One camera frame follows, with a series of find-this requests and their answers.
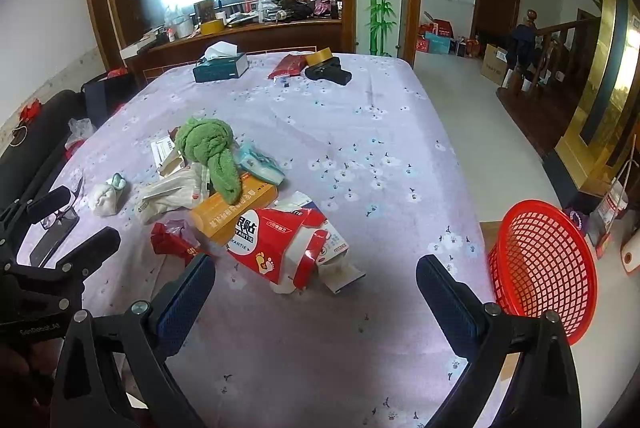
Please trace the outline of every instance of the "metal bolt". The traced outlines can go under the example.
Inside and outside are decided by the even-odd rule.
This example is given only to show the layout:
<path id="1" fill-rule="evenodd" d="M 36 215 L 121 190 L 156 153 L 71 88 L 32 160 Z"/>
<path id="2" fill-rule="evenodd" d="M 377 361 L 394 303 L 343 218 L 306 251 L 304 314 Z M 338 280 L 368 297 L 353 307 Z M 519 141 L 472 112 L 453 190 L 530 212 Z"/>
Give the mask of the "metal bolt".
<path id="1" fill-rule="evenodd" d="M 143 314 L 147 309 L 149 309 L 149 304 L 143 301 L 135 302 L 131 306 L 131 312 L 134 314 Z"/>
<path id="2" fill-rule="evenodd" d="M 545 318 L 552 323 L 556 323 L 560 321 L 560 316 L 556 311 L 547 311 L 545 313 Z"/>
<path id="3" fill-rule="evenodd" d="M 87 317 L 87 313 L 84 309 L 80 309 L 76 314 L 74 314 L 74 321 L 81 323 L 85 320 L 85 318 Z"/>
<path id="4" fill-rule="evenodd" d="M 489 302 L 489 303 L 485 303 L 484 304 L 484 311 L 489 316 L 497 316 L 498 314 L 500 314 L 502 312 L 502 309 L 500 308 L 500 306 L 497 303 Z"/>

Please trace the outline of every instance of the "tablecloth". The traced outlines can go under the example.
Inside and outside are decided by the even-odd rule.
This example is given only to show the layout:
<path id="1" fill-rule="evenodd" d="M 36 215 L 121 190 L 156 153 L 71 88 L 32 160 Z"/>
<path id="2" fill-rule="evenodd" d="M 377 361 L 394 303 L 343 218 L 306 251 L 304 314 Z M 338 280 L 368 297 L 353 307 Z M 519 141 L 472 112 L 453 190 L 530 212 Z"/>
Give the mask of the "tablecloth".
<path id="1" fill-rule="evenodd" d="M 94 316 L 149 299 L 164 256 L 150 226 L 134 216 L 136 194 L 156 180 L 150 143 L 190 116 L 228 122 L 286 171 L 280 195 L 299 190 L 350 244 L 366 276 L 334 295 L 318 281 L 274 294 L 268 282 L 222 249 L 216 283 L 180 353 L 168 366 L 208 426 L 421 427 L 464 369 L 416 283 L 427 253 L 493 300 L 481 232 L 440 119 L 410 66 L 396 58 L 339 55 L 353 73 L 345 87 L 267 76 L 281 53 L 251 56 L 238 80 L 196 84 L 192 66 L 166 72 L 119 110 L 65 166 L 57 183 L 84 176 L 80 221 L 49 266 L 104 226 L 120 250 L 86 280 Z M 130 183 L 120 212 L 96 217 L 86 205 L 114 172 Z M 18 262 L 42 236 L 33 226 Z M 491 401 L 479 426 L 490 424 Z"/>

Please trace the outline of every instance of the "green towel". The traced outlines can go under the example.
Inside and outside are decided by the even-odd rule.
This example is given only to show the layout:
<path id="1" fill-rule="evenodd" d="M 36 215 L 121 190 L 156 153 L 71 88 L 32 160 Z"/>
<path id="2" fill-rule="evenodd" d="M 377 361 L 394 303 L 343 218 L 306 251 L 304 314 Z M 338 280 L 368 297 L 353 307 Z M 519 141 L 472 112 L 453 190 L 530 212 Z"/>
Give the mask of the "green towel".
<path id="1" fill-rule="evenodd" d="M 227 204 L 240 198 L 238 169 L 229 150 L 234 132 L 219 119 L 189 118 L 175 136 L 175 145 L 189 161 L 209 167 L 211 183 Z"/>

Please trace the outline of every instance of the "red plastic basket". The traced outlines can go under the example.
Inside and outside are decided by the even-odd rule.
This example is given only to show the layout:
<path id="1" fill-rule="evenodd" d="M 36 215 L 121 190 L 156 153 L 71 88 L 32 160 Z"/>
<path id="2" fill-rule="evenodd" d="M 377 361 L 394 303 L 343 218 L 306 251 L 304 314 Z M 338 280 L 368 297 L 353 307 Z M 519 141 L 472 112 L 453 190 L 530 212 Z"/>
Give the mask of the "red plastic basket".
<path id="1" fill-rule="evenodd" d="M 500 226 L 488 263 L 498 305 L 535 318 L 549 309 L 573 345 L 586 332 L 598 295 L 591 252 L 569 218 L 551 204 L 522 201 Z"/>

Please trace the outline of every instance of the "black sofa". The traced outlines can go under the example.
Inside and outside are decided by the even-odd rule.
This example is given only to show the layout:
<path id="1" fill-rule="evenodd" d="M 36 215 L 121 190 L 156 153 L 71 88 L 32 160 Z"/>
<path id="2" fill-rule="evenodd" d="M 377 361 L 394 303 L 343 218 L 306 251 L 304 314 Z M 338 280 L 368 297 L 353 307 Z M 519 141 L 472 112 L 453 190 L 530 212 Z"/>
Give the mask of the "black sofa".
<path id="1" fill-rule="evenodd" d="M 42 105 L 24 141 L 0 157 L 0 242 L 14 254 L 30 226 L 28 202 L 46 195 L 66 164 L 69 119 L 85 117 L 84 95 L 62 90 Z"/>

